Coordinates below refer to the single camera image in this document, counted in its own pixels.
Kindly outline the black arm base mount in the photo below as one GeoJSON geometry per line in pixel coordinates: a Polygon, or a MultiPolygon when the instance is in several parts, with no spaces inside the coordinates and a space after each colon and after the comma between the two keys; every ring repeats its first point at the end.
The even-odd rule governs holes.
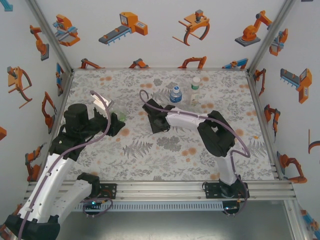
{"type": "Polygon", "coordinates": [[[116,183],[101,183],[98,198],[108,198],[115,200],[117,194],[117,186],[118,185],[116,183]]]}
{"type": "Polygon", "coordinates": [[[202,190],[205,193],[206,199],[223,199],[221,186],[217,182],[203,182],[202,190]]]}

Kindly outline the clear bottle blue label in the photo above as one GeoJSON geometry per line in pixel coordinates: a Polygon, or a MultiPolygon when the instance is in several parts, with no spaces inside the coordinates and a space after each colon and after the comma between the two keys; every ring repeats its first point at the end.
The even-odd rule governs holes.
{"type": "Polygon", "coordinates": [[[179,92],[174,92],[172,89],[169,94],[169,99],[172,103],[179,103],[182,100],[182,95],[181,89],[179,92]]]}

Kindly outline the floral printed tablecloth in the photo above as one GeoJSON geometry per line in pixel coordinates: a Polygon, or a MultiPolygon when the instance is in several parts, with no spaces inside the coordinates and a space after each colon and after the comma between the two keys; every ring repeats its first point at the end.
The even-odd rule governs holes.
{"type": "Polygon", "coordinates": [[[90,91],[125,102],[125,126],[114,137],[86,146],[73,165],[67,180],[81,173],[116,181],[209,181],[217,180],[219,168],[193,130],[172,127],[153,133],[140,90],[158,104],[170,104],[170,91],[179,86],[182,100],[177,106],[194,113],[221,115],[250,151],[250,158],[233,156],[235,168],[245,181],[273,180],[267,148],[260,128],[245,72],[235,71],[80,71],[75,72],[66,105],[82,103],[89,117],[94,115],[90,91]],[[196,105],[188,100],[189,87],[199,77],[200,95],[196,105]]]}

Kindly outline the clear bottle green white label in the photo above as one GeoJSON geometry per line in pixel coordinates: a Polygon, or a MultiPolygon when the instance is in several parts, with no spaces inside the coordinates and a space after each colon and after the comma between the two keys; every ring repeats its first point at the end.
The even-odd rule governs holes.
{"type": "Polygon", "coordinates": [[[191,106],[195,106],[199,102],[200,83],[199,83],[199,85],[193,85],[192,82],[191,82],[191,84],[189,85],[189,88],[188,88],[188,103],[191,106]]]}

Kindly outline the wide aluminium frame rail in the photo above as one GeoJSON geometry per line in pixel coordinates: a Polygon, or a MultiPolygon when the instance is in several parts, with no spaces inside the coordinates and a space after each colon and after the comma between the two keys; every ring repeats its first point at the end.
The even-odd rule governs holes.
{"type": "MultiPolygon", "coordinates": [[[[202,181],[114,181],[115,200],[206,201],[202,181]]],[[[249,200],[295,200],[294,186],[287,180],[248,180],[249,200]]]]}

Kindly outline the aluminium frame post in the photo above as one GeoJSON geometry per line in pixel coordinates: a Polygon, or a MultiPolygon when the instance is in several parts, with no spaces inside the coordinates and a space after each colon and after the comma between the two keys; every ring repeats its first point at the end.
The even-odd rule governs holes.
{"type": "Polygon", "coordinates": [[[315,231],[319,224],[300,207],[297,200],[285,200],[284,208],[292,240],[318,240],[315,231]]]}
{"type": "Polygon", "coordinates": [[[51,47],[53,48],[54,52],[56,53],[58,59],[62,63],[64,70],[66,70],[69,74],[73,72],[73,68],[70,65],[66,55],[64,54],[62,48],[58,40],[55,37],[54,32],[52,31],[49,22],[46,19],[46,16],[42,12],[38,2],[36,0],[25,0],[26,4],[28,5],[32,15],[35,17],[36,21],[38,22],[40,28],[44,32],[45,36],[47,37],[51,47]]]}
{"type": "Polygon", "coordinates": [[[259,63],[263,59],[265,53],[269,49],[269,46],[272,44],[276,34],[279,32],[280,27],[284,23],[285,19],[287,18],[288,14],[290,13],[291,9],[295,5],[297,0],[285,0],[282,4],[280,10],[278,11],[270,29],[268,30],[268,33],[264,40],[262,41],[262,44],[260,48],[258,49],[256,55],[254,56],[251,65],[248,68],[248,74],[251,76],[254,74],[255,70],[257,69],[259,63]]]}

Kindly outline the grey metal base plate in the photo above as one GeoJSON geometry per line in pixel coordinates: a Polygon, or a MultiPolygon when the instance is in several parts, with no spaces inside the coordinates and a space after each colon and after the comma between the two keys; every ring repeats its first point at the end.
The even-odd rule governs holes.
{"type": "Polygon", "coordinates": [[[286,223],[248,212],[110,212],[96,219],[75,212],[57,240],[292,240],[286,223]]]}

